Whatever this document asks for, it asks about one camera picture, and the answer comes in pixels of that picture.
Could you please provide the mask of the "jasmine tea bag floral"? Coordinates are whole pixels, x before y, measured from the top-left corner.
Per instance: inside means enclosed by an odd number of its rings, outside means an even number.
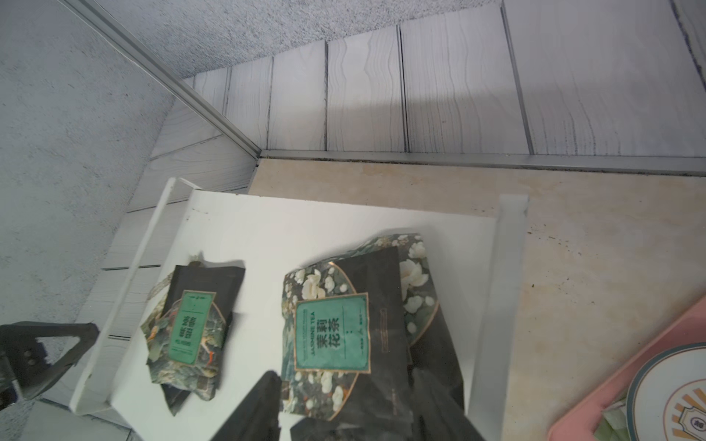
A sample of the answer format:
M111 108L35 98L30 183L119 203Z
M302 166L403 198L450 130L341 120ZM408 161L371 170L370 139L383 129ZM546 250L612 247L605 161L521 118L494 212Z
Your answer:
M456 404L463 374L419 233L372 238L283 281L281 411L293 439L407 438L411 372Z

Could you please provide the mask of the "green label tea bag pile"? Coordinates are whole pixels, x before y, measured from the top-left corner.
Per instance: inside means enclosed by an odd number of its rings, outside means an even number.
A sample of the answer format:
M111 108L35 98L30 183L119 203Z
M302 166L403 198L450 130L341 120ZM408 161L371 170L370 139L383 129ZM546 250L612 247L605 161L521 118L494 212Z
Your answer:
M176 266L165 280L165 295L141 325L150 380L160 386L171 415L190 397L215 397L245 275L242 266Z

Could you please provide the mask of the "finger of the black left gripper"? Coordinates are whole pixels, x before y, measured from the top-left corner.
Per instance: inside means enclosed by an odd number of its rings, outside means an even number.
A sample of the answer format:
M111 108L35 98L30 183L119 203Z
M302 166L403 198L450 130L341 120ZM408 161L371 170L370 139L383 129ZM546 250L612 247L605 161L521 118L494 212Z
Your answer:
M57 361L47 361L42 339L78 342ZM97 342L93 323L18 322L1 326L1 408L30 401L53 387Z

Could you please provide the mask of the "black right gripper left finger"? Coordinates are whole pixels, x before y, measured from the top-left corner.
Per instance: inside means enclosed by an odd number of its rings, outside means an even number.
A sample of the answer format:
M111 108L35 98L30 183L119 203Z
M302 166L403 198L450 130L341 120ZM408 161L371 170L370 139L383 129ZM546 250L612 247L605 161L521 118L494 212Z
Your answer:
M263 374L228 417L211 441L278 441L281 378L272 370Z

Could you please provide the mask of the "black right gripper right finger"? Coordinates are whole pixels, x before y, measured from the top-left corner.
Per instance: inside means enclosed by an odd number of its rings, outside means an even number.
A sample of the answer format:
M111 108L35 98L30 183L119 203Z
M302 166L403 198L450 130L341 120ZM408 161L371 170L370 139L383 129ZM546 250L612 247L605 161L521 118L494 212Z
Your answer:
M412 440L484 440L463 410L428 371L411 372Z

